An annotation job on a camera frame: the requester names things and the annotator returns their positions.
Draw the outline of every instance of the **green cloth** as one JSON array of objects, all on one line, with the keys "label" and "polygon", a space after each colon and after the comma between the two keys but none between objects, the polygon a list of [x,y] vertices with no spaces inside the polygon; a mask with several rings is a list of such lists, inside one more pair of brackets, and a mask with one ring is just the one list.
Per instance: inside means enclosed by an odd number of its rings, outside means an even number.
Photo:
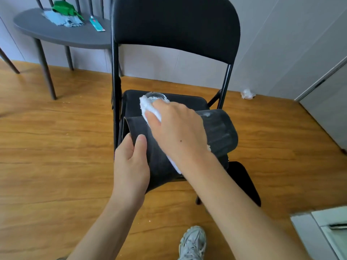
[{"label": "green cloth", "polygon": [[84,20],[83,17],[77,13],[74,6],[66,1],[54,1],[52,10],[65,16],[78,16],[80,19]]}]

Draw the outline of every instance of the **wood grain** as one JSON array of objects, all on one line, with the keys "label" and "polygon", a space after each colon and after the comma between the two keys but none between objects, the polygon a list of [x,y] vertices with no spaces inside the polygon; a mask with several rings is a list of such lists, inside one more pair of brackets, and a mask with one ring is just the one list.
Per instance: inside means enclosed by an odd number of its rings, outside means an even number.
[{"label": "wood grain", "polygon": [[[74,248],[111,193],[111,75],[50,67],[53,101],[39,65],[15,65],[20,75],[0,62],[0,259],[56,259]],[[132,77],[122,86],[206,99],[216,93]],[[230,160],[245,166],[263,210],[298,243],[290,214],[347,203],[347,157],[300,104],[228,91],[224,109],[239,135]],[[149,192],[118,259],[177,259],[192,225],[206,230],[206,259],[232,258],[195,197],[187,182]]]}]

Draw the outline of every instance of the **fingernail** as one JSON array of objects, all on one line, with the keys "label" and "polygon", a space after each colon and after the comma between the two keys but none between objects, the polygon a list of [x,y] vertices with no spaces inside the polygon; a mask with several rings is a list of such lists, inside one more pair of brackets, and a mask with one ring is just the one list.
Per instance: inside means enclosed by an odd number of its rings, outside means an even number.
[{"label": "fingernail", "polygon": [[146,140],[146,136],[143,135],[143,134],[140,134],[140,135],[137,136],[136,141],[138,141],[138,140]]}]

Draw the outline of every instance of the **person's right arm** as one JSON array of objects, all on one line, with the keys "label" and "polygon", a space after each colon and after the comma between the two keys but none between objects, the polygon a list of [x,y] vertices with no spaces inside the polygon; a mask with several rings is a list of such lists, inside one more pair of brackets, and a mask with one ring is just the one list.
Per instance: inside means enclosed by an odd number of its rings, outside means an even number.
[{"label": "person's right arm", "polygon": [[160,148],[178,166],[238,260],[310,259],[232,180],[207,151],[201,117],[185,105],[156,100],[161,123],[146,112]]}]

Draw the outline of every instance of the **chair backrest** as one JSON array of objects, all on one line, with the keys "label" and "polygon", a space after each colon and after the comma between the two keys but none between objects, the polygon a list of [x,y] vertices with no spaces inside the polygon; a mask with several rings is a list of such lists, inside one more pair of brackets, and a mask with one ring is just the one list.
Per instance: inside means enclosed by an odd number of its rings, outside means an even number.
[{"label": "chair backrest", "polygon": [[[53,0],[48,0],[51,7],[53,6]],[[38,6],[43,9],[42,7],[42,3],[40,0],[36,0]],[[76,2],[76,6],[77,6],[77,12],[81,13],[81,7],[80,7],[80,0],[75,0]],[[94,11],[93,11],[93,2],[92,0],[88,0],[88,5],[89,5],[89,12],[90,12],[90,15],[94,15]],[[101,7],[101,16],[102,18],[104,18],[104,0],[100,0],[100,7]]]},{"label": "chair backrest", "polygon": [[240,22],[229,0],[114,0],[118,44],[175,48],[233,65]]}]

